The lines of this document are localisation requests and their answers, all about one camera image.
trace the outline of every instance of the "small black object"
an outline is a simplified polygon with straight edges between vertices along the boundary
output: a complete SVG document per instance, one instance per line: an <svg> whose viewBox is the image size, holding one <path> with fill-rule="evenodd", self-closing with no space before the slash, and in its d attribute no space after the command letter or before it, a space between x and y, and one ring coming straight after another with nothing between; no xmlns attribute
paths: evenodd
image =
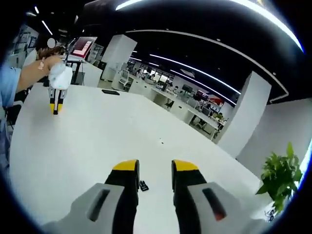
<svg viewBox="0 0 312 234"><path fill-rule="evenodd" d="M120 95L120 93L114 91L114 90L106 90L106 89L102 89L102 92L105 94L112 94L112 95Z"/></svg>
<svg viewBox="0 0 312 234"><path fill-rule="evenodd" d="M140 181L140 189L144 192L149 190L149 188L147 187L146 183L144 182L144 180Z"/></svg>

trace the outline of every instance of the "black ceiling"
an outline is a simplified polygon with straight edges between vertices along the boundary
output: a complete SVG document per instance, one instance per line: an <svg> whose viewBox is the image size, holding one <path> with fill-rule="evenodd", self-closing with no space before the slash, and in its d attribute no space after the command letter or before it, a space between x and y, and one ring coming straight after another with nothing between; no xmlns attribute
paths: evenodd
<svg viewBox="0 0 312 234"><path fill-rule="evenodd" d="M265 8L284 22L297 36L304 53L277 26L256 12L230 0L143 0L115 11L126 0L59 1L55 7L38 4L39 16L29 25L46 33L44 19L54 36L65 29L70 36L97 36L97 43L107 46L115 34L125 34L137 41L135 58L159 64L163 70L179 71L181 65L149 56L155 54L202 70L241 90L245 79L255 71L272 84L270 98L285 94L282 88L261 68L241 55L206 40L168 32L132 32L138 30L170 30L220 39L251 57L285 86L290 95L279 101L310 97L307 64L311 51L307 3L300 1L262 1ZM74 25L75 16L79 19ZM201 73L195 79L226 97L235 92Z"/></svg>

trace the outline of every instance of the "ceiling light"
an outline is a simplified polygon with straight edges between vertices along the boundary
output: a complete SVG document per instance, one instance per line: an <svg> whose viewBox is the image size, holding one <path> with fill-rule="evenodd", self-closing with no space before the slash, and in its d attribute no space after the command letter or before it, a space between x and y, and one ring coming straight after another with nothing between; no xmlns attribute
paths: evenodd
<svg viewBox="0 0 312 234"><path fill-rule="evenodd" d="M150 54L150 56L153 56L153 57L156 57L156 58L160 58L160 59L164 59L164 60L168 60L168 61L171 61L171 62L175 62L175 63L180 64L180 65L182 65L182 66L191 68L191 69L193 69L193 70L195 70L195 71L197 71L197 72L200 72L200 73L202 73L202 74L204 74L204 75L206 75L206 76L209 76L209 77L212 78L212 79L215 79L216 81L220 82L221 84L225 85L226 87L228 87L228 88L232 89L233 91L237 92L238 94L240 94L240 92L239 92L238 90L236 90L235 88L233 88L233 87L229 86L228 84L224 83L223 81L221 81L221 80L219 80L219 79L217 79L217 78L215 78L215 77L209 75L208 73L205 73L205 72L200 71L200 70L198 70L198 69L196 69L196 68L193 68L193 67L191 67L191 66L189 66L189 65L186 65L186 64L183 64L183 63L181 63L181 62L177 62L177 61L174 61L174 60L171 60L171 59L168 59L168 58L164 58L164 57L157 56L157 55L152 55L152 54Z"/></svg>
<svg viewBox="0 0 312 234"><path fill-rule="evenodd" d="M142 61L142 60L140 60L140 59L137 59L137 58L133 58L133 57L130 57L131 59L134 59L134 60L138 60L138 61Z"/></svg>
<svg viewBox="0 0 312 234"><path fill-rule="evenodd" d="M39 14L39 10L36 6L35 6L35 11L37 12L37 14Z"/></svg>
<svg viewBox="0 0 312 234"><path fill-rule="evenodd" d="M131 5L131 4L137 3L137 2L139 2L139 1L142 1L142 0L129 0L129 1L126 1L126 2L124 2L123 4L118 5L118 6L116 7L116 11L117 11L117 10L120 10L121 8L124 8L124 7L126 7L126 6L129 6L129 5Z"/></svg>
<svg viewBox="0 0 312 234"><path fill-rule="evenodd" d="M27 16L32 16L32 17L37 16L37 15L35 15L35 14L34 14L34 13L32 13L32 12L26 12L26 15L27 15Z"/></svg>
<svg viewBox="0 0 312 234"><path fill-rule="evenodd" d="M267 18L269 21L274 23L277 27L279 27L281 30L283 30L295 43L296 45L300 48L300 50L303 52L303 49L300 45L300 42L296 38L296 36L293 34L293 32L285 25L283 24L277 17L275 17L271 12L267 11L263 7L251 2L250 0L230 0L234 1L236 3L239 3L243 6L248 7L249 9L256 11L263 17Z"/></svg>
<svg viewBox="0 0 312 234"><path fill-rule="evenodd" d="M200 85L206 87L207 89L210 89L211 91L213 91L213 92L215 92L216 94L220 95L221 97L225 98L225 99L226 99L227 101L229 101L230 103L236 105L235 102L231 101L230 99L228 99L227 97L223 96L221 93L217 92L216 90L214 90L214 89L208 87L207 85L204 85L204 84L200 83L199 81L194 80L194 79L192 79L192 78L190 78L190 77L187 77L187 76L185 76L185 75L183 75L183 74L181 74L181 73L179 73L179 72L176 72L176 71L174 71L174 70L171 70L171 71L174 72L174 73L179 74L180 76L184 76L184 77L186 77L187 79L190 79L190 80L192 80L192 81L194 81L194 82L196 82L196 83L198 83L198 84L200 84Z"/></svg>
<svg viewBox="0 0 312 234"><path fill-rule="evenodd" d="M45 24L45 22L43 20L41 22L43 23L44 27L49 31L49 33L53 35L48 26Z"/></svg>
<svg viewBox="0 0 312 234"><path fill-rule="evenodd" d="M159 65L149 62L149 64L159 67Z"/></svg>

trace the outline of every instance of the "office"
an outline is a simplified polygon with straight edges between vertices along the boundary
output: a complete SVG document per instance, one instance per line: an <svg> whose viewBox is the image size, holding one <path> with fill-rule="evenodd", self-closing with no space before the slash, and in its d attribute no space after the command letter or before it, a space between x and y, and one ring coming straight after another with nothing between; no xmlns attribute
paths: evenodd
<svg viewBox="0 0 312 234"><path fill-rule="evenodd" d="M27 211L40 225L60 220L112 168L138 159L149 191L138 193L134 227L178 233L171 171L177 159L193 163L208 183L235 197L248 218L261 213L266 219L273 200L268 193L255 195L266 157L272 151L284 156L291 142L301 164L311 141L311 93L298 62L305 58L297 43L304 36L294 40L279 24L261 14L250 17L253 9L233 1L207 3L204 13L189 2L146 0L118 10L115 1L98 3L87 4L70 27L44 19L60 44L73 39L60 30L72 29L77 38L93 38L93 45L88 56L67 59L73 85L59 114L51 114L46 88L35 84L13 126L10 175ZM180 11L173 13L176 7ZM36 17L46 17L44 6L37 10ZM49 17L59 14L53 12ZM32 20L29 27L49 32ZM266 43L272 38L282 53Z"/></svg>

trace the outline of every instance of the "white pillar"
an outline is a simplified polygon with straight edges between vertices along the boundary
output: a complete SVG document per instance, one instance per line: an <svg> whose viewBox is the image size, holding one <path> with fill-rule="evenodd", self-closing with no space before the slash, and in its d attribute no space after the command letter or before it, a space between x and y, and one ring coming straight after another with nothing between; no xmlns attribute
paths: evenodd
<svg viewBox="0 0 312 234"><path fill-rule="evenodd" d="M136 41L125 35L113 36L101 59L107 63L102 78L108 81L119 79L121 67L128 62L136 45Z"/></svg>
<svg viewBox="0 0 312 234"><path fill-rule="evenodd" d="M216 138L218 146L236 158L258 125L267 105L271 85L257 73L246 79L234 111Z"/></svg>

